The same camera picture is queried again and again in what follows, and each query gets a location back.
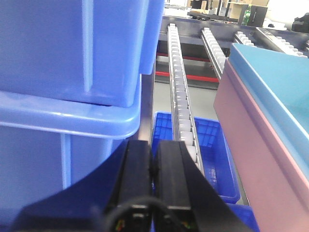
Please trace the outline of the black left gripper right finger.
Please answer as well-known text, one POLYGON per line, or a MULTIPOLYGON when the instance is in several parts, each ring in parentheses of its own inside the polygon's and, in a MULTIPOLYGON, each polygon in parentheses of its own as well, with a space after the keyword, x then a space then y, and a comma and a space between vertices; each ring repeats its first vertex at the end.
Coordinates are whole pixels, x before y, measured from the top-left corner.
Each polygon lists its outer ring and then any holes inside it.
POLYGON ((184 142, 160 141, 155 164, 155 195, 164 207, 155 212, 155 231, 251 231, 203 176, 184 142))

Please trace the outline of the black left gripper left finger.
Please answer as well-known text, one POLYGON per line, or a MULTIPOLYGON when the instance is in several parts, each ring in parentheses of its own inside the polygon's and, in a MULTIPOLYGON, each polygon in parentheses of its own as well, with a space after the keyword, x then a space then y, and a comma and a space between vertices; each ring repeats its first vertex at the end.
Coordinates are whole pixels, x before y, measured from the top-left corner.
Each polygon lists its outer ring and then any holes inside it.
POLYGON ((94 171, 69 188, 25 206, 12 232, 147 232, 152 194, 151 150, 125 140, 94 171))

